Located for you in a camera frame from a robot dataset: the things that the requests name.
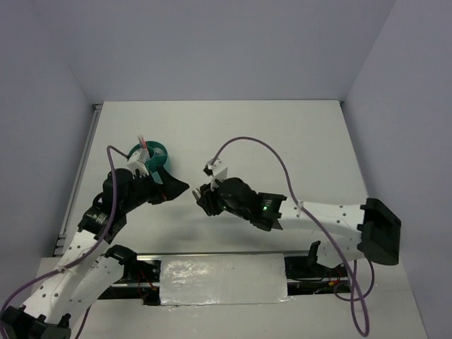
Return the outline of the pink pen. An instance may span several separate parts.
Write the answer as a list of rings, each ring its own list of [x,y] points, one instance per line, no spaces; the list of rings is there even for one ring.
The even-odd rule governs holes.
[[[143,143],[145,143],[145,145],[146,145],[146,147],[144,148],[145,150],[147,150],[148,149],[148,147],[147,147],[147,143],[146,143],[146,141],[145,141],[145,139],[144,139],[144,137],[143,137]]]

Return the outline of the pink white mini stapler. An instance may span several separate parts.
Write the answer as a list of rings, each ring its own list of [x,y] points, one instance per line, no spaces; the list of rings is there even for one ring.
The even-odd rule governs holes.
[[[194,196],[194,198],[195,198],[196,200],[198,200],[198,199],[201,197],[201,195],[200,195],[200,193],[199,193],[198,190],[193,190],[193,191],[192,191],[192,194],[193,194],[193,196]]]

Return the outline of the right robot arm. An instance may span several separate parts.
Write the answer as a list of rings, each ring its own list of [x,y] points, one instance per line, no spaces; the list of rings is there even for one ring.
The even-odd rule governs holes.
[[[233,177],[195,189],[196,203],[207,216],[237,216],[254,227],[271,230],[311,230],[326,236],[307,245],[307,268],[323,276],[344,260],[366,258],[383,266],[396,266],[400,255],[402,222],[382,201],[363,204],[293,203],[281,194],[257,193]]]

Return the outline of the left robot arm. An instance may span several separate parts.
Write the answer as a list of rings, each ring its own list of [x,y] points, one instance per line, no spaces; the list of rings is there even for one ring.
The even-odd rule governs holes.
[[[6,301],[1,308],[3,338],[70,338],[72,328],[98,297],[118,280],[133,280],[140,268],[135,251],[114,238],[126,224],[126,215],[144,203],[172,201],[189,185],[158,166],[161,179],[112,170],[78,224],[78,230],[54,270],[26,286],[36,291],[20,307]]]

